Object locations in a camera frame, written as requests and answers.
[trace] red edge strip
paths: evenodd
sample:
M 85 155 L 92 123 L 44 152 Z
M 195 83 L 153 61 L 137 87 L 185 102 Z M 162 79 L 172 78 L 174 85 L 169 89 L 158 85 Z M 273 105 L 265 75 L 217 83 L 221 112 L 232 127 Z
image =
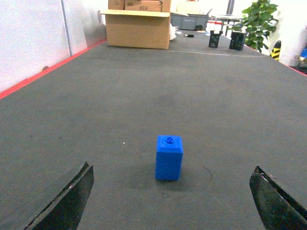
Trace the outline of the red edge strip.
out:
M 288 66 L 288 67 L 289 67 L 290 69 L 293 69 L 294 71 L 296 71 L 296 72 L 298 72 L 298 73 L 304 75 L 305 77 L 307 77 L 307 74 L 304 74 L 304 73 L 302 73 L 302 72 L 298 71 L 297 69 L 294 69 L 294 68 L 292 68 L 292 67 L 290 67 L 290 66 Z
M 101 42 L 98 42 L 98 43 L 95 44 L 95 45 L 92 45 L 92 46 L 90 46 L 90 47 L 88 47 L 88 48 L 86 48 L 86 49 L 80 51 L 79 53 L 77 53 L 77 54 L 75 54 L 75 55 L 72 55 L 71 57 L 69 57 L 69 58 L 67 58 L 67 59 L 65 59 L 65 60 L 63 60 L 63 61 L 61 61 L 61 62 L 55 64 L 54 66 L 49 67 L 48 69 L 46 69 L 46 70 L 44 70 L 44 71 L 42 71 L 42 72 L 39 72 L 38 74 L 36 74 L 36 75 L 34 75 L 34 76 L 30 77 L 30 78 L 24 79 L 23 81 L 17 83 L 16 85 L 13 85 L 12 87 L 8 88 L 7 90 L 5 90 L 5 91 L 3 91 L 3 92 L 0 92 L 0 100 L 1 100 L 2 98 L 4 98 L 4 97 L 10 95 L 11 93 L 13 93 L 13 92 L 15 92 L 15 91 L 21 89 L 22 87 L 24 87 L 24 86 L 26 86 L 26 85 L 28 85 L 28 84 L 34 82 L 35 80 L 37 80 L 37 79 L 43 77 L 44 75 L 50 73 L 51 71 L 54 71 L 54 70 L 57 69 L 58 67 L 60 67 L 60 66 L 62 66 L 62 65 L 64 65 L 64 64 L 70 62 L 71 60 L 75 59 L 76 57 L 80 56 L 81 54 L 84 54 L 86 51 L 88 51 L 88 50 L 94 48 L 95 46 L 100 45 L 101 43 L 104 43 L 105 41 L 106 41 L 106 39 L 105 39 L 105 40 L 102 40 Z

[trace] gray storage bin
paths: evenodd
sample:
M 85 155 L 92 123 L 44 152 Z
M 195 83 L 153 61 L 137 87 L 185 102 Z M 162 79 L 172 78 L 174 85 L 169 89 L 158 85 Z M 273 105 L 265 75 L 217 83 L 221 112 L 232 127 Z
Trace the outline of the gray storage bin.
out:
M 171 24 L 172 26 L 178 26 L 180 30 L 195 30 L 197 25 L 202 25 L 203 30 L 205 30 L 208 18 L 208 15 L 202 14 L 189 14 L 189 17 L 172 14 Z

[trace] blue object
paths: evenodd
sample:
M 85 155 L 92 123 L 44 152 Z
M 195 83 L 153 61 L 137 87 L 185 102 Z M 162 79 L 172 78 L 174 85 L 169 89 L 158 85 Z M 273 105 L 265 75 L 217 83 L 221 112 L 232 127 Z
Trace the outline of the blue object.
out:
M 301 57 L 307 58 L 307 48 L 303 50 L 303 52 L 301 53 Z
M 155 178 L 157 180 L 179 180 L 182 157 L 183 146 L 181 137 L 158 136 L 155 159 Z

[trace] white plastic bag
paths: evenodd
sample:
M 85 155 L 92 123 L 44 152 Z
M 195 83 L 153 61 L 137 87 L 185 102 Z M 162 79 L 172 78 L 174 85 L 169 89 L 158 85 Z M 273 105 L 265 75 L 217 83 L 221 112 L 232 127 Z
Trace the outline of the white plastic bag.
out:
M 172 41 L 176 38 L 176 28 L 169 24 L 169 40 Z

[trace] potted plant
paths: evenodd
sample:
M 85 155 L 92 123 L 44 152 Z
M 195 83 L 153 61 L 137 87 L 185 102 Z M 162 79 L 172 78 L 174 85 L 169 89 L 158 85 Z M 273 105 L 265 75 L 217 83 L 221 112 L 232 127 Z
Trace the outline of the potted plant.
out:
M 278 5 L 270 4 L 270 0 L 258 0 L 253 2 L 250 7 L 243 10 L 242 26 L 245 28 L 247 37 L 245 44 L 255 50 L 261 52 L 264 47 L 269 49 L 263 40 L 270 36 L 271 32 L 276 31 L 274 21 L 278 22 L 272 14 L 277 11 Z

